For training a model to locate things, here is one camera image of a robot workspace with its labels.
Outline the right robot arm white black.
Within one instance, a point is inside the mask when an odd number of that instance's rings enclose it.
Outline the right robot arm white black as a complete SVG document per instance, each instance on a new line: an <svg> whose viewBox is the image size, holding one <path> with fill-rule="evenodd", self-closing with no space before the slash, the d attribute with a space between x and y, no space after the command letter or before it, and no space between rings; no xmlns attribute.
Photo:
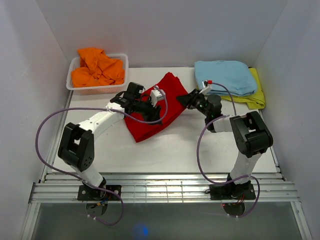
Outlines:
<svg viewBox="0 0 320 240"><path fill-rule="evenodd" d="M252 172L258 159L273 145L273 137L260 114L252 111L224 116L221 97L215 94L205 97L197 89L176 99L187 109L196 109L205 116L206 130L233 134L237 159L226 182L210 181L207 193L211 200L256 200L260 191L254 190Z"/></svg>

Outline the red trousers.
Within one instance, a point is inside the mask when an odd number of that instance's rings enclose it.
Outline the red trousers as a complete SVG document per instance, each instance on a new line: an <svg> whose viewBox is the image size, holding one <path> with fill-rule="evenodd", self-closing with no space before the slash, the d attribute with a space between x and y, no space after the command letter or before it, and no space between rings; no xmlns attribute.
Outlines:
<svg viewBox="0 0 320 240"><path fill-rule="evenodd" d="M129 117L124 118L127 129L133 136L135 142L142 142L168 127L186 108L176 99L178 96L187 95L180 79L171 72L164 75L157 87L165 92L168 102L168 111L162 124L146 124L137 122Z"/></svg>

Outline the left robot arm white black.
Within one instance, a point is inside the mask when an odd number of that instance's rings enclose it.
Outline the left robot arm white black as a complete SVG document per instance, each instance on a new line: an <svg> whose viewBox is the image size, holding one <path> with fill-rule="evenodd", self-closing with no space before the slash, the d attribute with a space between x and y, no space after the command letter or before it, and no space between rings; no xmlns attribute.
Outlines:
<svg viewBox="0 0 320 240"><path fill-rule="evenodd" d="M141 122L149 125L161 124L165 117L159 105L167 100L165 91L157 85L150 93L143 90L142 85L131 82L98 113L79 123L69 122L63 129L57 155L75 170L95 200L106 195L106 181L93 165L98 137L115 123L131 118L133 113L142 115Z"/></svg>

